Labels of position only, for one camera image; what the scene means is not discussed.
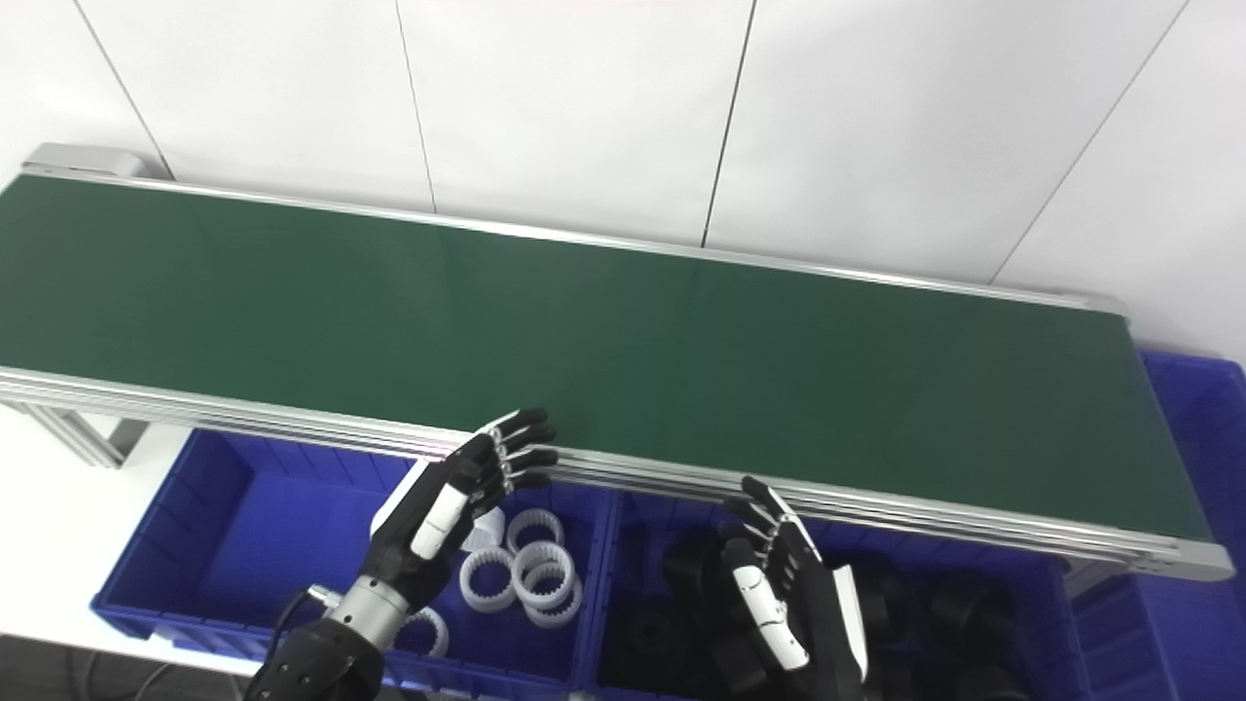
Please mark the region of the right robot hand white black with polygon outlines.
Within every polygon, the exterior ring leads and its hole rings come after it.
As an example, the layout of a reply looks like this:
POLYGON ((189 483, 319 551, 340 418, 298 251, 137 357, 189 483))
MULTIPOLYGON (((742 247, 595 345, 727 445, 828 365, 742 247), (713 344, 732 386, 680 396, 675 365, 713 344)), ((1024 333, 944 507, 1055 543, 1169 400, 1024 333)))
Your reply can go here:
POLYGON ((863 700, 868 655, 854 568, 830 568, 804 519, 753 474, 721 501, 721 564, 791 700, 863 700))

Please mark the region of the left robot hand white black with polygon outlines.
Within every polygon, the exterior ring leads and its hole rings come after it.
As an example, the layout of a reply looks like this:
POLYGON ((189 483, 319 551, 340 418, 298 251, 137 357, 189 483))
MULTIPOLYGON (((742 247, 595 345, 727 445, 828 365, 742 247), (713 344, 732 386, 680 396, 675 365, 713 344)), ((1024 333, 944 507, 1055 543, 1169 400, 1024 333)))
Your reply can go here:
POLYGON ((549 484, 554 436, 546 410, 515 410, 425 466, 373 532, 359 570, 364 585, 399 596, 405 615, 426 608, 449 585, 450 558, 475 520, 516 491, 549 484))

